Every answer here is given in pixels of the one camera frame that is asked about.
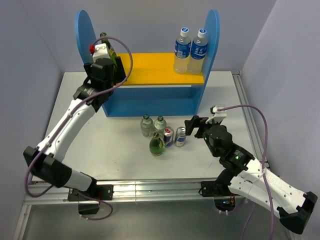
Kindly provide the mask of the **Red Bull can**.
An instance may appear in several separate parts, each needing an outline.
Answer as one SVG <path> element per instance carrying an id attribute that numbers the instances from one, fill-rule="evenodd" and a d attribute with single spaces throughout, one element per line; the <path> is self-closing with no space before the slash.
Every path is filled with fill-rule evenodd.
<path id="1" fill-rule="evenodd" d="M 163 130 L 163 142 L 166 148 L 172 146 L 173 139 L 174 139 L 174 130 L 168 126 Z"/>
<path id="2" fill-rule="evenodd" d="M 183 126 L 178 127 L 176 129 L 174 144 L 177 147 L 183 147 L 186 141 L 186 136 L 186 128 Z"/>

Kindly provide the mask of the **green perrier bottle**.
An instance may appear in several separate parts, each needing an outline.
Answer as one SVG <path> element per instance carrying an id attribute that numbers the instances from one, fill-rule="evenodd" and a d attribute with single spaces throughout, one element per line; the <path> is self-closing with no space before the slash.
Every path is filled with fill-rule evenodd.
<path id="1" fill-rule="evenodd" d="M 106 48 L 109 54 L 109 58 L 113 61 L 114 63 L 114 71 L 117 73 L 118 72 L 118 67 L 117 67 L 117 63 L 116 63 L 116 52 L 114 50 L 114 48 L 112 47 L 111 43 L 109 42 L 108 39 L 102 39 L 101 40 L 102 44 L 106 44 Z"/>
<path id="2" fill-rule="evenodd" d="M 154 156 L 160 156 L 164 152 L 164 142 L 158 132 L 153 133 L 153 137 L 149 142 L 149 151 Z"/>

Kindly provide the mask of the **clear glass bottle front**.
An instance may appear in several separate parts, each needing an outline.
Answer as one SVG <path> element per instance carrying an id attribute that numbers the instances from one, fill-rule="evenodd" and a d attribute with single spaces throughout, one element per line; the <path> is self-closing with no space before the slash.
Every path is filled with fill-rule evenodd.
<path id="1" fill-rule="evenodd" d="M 163 139 L 164 129 L 167 127 L 167 122 L 162 115 L 158 116 L 154 122 L 154 131 L 159 134 L 159 137 Z"/>

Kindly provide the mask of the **clear glass bottle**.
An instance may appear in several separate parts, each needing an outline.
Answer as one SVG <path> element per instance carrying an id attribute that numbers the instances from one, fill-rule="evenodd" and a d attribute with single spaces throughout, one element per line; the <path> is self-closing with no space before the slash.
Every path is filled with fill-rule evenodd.
<path id="1" fill-rule="evenodd" d="M 154 131 L 159 134 L 159 137 L 163 139 L 164 129 L 167 127 L 167 122 L 162 115 L 158 116 L 154 122 Z"/>
<path id="2" fill-rule="evenodd" d="M 140 121 L 141 133 L 144 137 L 149 137 L 154 131 L 154 123 L 148 114 L 145 114 Z"/>

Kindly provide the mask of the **green Perrier bottle front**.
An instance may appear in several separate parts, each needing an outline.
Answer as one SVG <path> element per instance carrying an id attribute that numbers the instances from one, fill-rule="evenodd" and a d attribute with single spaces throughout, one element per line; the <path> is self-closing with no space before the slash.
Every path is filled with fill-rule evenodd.
<path id="1" fill-rule="evenodd" d="M 164 152 L 164 142 L 158 132 L 153 133 L 153 137 L 149 142 L 149 151 L 154 156 L 160 156 Z"/>

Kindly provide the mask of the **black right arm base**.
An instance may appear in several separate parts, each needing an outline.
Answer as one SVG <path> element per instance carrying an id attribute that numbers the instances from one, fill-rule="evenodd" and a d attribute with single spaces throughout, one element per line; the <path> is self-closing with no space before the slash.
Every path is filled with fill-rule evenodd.
<path id="1" fill-rule="evenodd" d="M 215 208 L 225 214 L 235 212 L 245 202 L 242 199 L 240 203 L 237 203 L 237 195 L 231 193 L 227 186 L 216 180 L 201 181 L 198 194 L 203 198 L 213 198 Z"/>

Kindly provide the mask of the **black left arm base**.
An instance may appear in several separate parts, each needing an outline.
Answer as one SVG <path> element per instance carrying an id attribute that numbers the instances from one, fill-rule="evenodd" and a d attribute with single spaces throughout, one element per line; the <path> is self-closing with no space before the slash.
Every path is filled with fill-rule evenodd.
<path id="1" fill-rule="evenodd" d="M 109 203 L 113 199 L 113 193 L 114 186 L 112 184 L 97 185 L 92 192 L 70 189 L 67 201 L 78 202 L 78 213 L 82 217 L 88 217 L 89 219 L 91 215 L 96 215 L 103 205 L 108 206 L 110 209 L 110 212 L 106 216 L 108 218 L 114 211 Z"/>

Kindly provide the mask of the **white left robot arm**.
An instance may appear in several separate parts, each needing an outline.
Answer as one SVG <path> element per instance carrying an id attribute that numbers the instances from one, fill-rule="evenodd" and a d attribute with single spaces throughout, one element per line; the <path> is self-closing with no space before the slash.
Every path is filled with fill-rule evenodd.
<path id="1" fill-rule="evenodd" d="M 79 190 L 86 200 L 95 198 L 98 193 L 95 178 L 70 168 L 63 164 L 63 160 L 82 127 L 109 99 L 114 89 L 127 80 L 127 76 L 119 56 L 114 60 L 98 58 L 94 63 L 86 63 L 84 68 L 87 77 L 74 93 L 66 113 L 44 140 L 36 147 L 28 146 L 23 152 L 28 165 L 24 187 L 33 198 L 41 194 L 29 191 L 30 175 L 50 183 L 52 187 Z"/>

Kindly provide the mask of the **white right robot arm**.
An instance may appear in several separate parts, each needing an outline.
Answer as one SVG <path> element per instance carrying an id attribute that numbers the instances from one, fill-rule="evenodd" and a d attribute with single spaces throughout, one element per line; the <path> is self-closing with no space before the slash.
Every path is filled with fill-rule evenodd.
<path id="1" fill-rule="evenodd" d="M 303 233 L 318 200 L 313 192 L 298 190 L 269 169 L 263 169 L 257 158 L 233 142 L 226 126 L 197 115 L 184 124 L 188 136 L 197 129 L 195 138 L 204 139 L 212 156 L 218 158 L 224 168 L 216 180 L 200 183 L 200 195 L 245 197 L 273 212 L 291 232 Z"/>

